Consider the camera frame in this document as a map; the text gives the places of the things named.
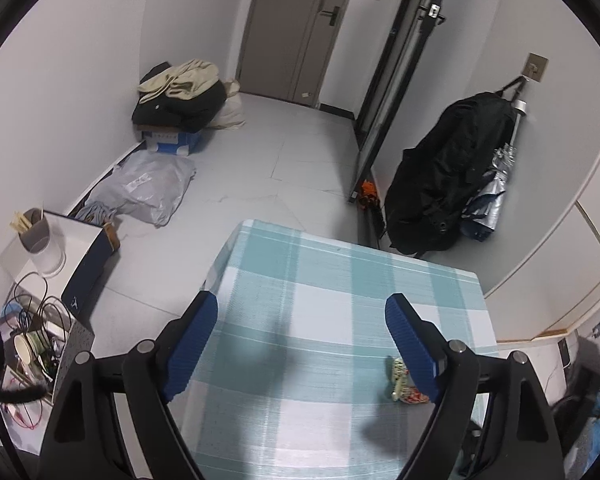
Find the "brown door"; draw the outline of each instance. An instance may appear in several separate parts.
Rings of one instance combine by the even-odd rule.
[[[253,0],[238,79],[243,92],[313,105],[346,0]]]

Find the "black backpack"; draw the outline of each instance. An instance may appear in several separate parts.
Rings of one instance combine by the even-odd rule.
[[[445,251],[458,239],[464,206],[488,183],[493,152],[509,142],[516,114],[502,90],[456,101],[402,162],[384,200],[386,230],[402,254]]]

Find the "blue box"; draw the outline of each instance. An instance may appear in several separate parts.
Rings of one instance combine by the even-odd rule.
[[[147,132],[142,131],[149,152],[173,153],[173,155],[189,155],[200,140],[200,132]]]

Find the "silver screw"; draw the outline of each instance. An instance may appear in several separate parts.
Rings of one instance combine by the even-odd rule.
[[[452,339],[449,341],[449,348],[451,348],[454,352],[461,354],[466,350],[466,345],[459,339]]]
[[[83,365],[83,364],[85,364],[85,362],[87,362],[89,360],[89,357],[91,357],[91,354],[89,352],[80,352],[75,357],[75,362],[78,363],[79,365]]]
[[[154,349],[154,342],[151,341],[150,339],[145,339],[144,341],[141,341],[138,343],[138,346],[136,346],[136,349],[141,353],[141,354],[148,354],[151,350]]]
[[[520,350],[516,350],[515,352],[513,352],[513,360],[515,362],[520,363],[521,365],[523,365],[527,361],[529,361],[529,357],[527,357],[524,352],[521,352]]]

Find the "blue gripper pad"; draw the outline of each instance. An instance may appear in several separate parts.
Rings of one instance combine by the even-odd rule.
[[[170,402],[176,394],[183,392],[189,384],[200,354],[218,320],[216,297],[210,292],[205,294],[202,305],[184,330],[182,338],[177,342],[167,361],[168,378],[162,388],[166,402]]]
[[[420,319],[402,294],[386,300],[384,320],[416,387],[437,402],[441,395],[437,378],[446,369],[444,338],[435,325]]]

